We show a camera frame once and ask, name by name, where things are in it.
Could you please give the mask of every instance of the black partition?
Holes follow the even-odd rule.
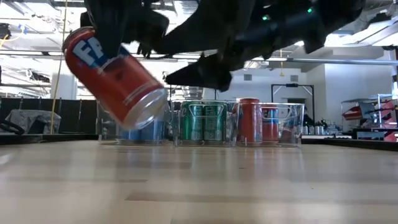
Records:
[[[0,119],[11,110],[52,110],[53,99],[1,98]],[[96,134],[96,100],[55,101],[55,112],[61,116],[60,134]]]

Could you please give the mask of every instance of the red can in bin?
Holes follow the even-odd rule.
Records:
[[[239,137],[242,142],[262,142],[262,115],[258,99],[245,98],[240,100]]]
[[[104,55],[92,27],[72,32],[62,50],[70,71],[124,129],[141,129],[162,112],[167,92],[121,47],[115,58]]]
[[[279,140],[278,109],[275,105],[261,105],[262,141],[277,142]]]

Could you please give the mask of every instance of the green can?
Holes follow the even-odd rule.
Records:
[[[182,103],[180,139],[192,141],[203,139],[203,105],[199,101]]]
[[[225,141],[227,105],[225,102],[204,102],[203,139],[206,141]]]

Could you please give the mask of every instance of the clear plastic bin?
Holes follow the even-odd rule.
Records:
[[[240,103],[238,146],[299,147],[304,105]]]
[[[235,146],[239,103],[186,100],[172,102],[175,146]]]
[[[99,140],[104,144],[119,145],[161,145],[167,138],[167,128],[170,125],[170,108],[164,109],[158,117],[142,129],[124,130],[109,113],[98,103]]]

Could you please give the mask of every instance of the blue can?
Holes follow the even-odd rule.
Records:
[[[154,121],[141,129],[141,141],[159,141],[164,138],[164,121]]]
[[[121,139],[125,140],[132,140],[132,141],[138,141],[141,138],[141,132],[140,130],[129,130],[129,131],[121,131]]]

